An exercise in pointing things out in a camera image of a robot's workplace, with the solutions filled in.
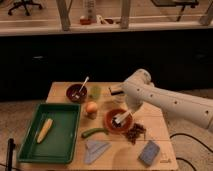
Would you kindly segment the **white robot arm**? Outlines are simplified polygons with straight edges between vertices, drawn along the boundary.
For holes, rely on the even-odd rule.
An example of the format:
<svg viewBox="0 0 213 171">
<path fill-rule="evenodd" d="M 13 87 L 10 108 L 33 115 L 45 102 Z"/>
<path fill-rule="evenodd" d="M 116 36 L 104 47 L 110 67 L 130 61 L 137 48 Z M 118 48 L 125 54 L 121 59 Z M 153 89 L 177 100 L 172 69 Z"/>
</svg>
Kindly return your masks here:
<svg viewBox="0 0 213 171">
<path fill-rule="evenodd" d="M 213 100 L 157 88 L 144 69 L 136 70 L 122 83 L 127 105 L 137 111 L 143 102 L 173 112 L 213 133 Z"/>
</svg>

